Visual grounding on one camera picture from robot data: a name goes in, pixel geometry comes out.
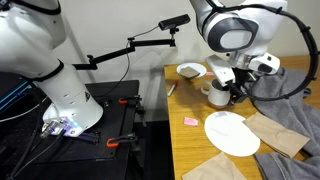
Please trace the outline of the white robot base arm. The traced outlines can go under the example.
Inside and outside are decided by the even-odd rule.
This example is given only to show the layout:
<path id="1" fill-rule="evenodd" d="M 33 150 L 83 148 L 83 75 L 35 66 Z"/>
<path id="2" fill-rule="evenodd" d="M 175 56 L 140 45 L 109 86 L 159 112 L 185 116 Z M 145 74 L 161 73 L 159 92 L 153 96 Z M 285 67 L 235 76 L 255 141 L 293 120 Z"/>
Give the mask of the white robot base arm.
<path id="1" fill-rule="evenodd" d="M 103 109 L 76 68 L 53 54 L 69 32 L 59 0 L 1 0 L 0 71 L 34 82 L 49 97 L 45 131 L 77 137 L 100 120 Z"/>

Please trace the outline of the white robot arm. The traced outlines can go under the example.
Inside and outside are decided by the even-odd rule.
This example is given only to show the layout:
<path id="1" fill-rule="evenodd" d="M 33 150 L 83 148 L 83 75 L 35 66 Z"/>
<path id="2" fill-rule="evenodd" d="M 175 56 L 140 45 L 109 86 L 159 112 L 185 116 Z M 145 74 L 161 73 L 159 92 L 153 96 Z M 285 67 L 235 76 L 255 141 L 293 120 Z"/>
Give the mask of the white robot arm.
<path id="1" fill-rule="evenodd" d="M 287 8 L 287 0 L 245 0 L 226 7 L 219 0 L 189 0 L 196 14 L 199 34 L 215 52 L 206 58 L 220 85 L 230 90 L 231 105 L 245 100 L 239 93 L 255 72 L 273 75 L 280 60 L 267 52 L 268 44 L 282 23 L 276 12 Z"/>

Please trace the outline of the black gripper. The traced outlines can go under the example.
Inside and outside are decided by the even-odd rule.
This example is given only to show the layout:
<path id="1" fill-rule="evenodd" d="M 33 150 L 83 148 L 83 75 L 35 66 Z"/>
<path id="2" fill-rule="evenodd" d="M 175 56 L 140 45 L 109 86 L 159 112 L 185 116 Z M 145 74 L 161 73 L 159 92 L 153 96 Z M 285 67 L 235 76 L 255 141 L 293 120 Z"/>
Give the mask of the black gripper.
<path id="1" fill-rule="evenodd" d="M 255 81 L 252 70 L 241 70 L 233 68 L 235 80 L 227 82 L 227 87 L 230 90 L 230 104 L 242 103 L 250 97 L 249 84 Z"/>

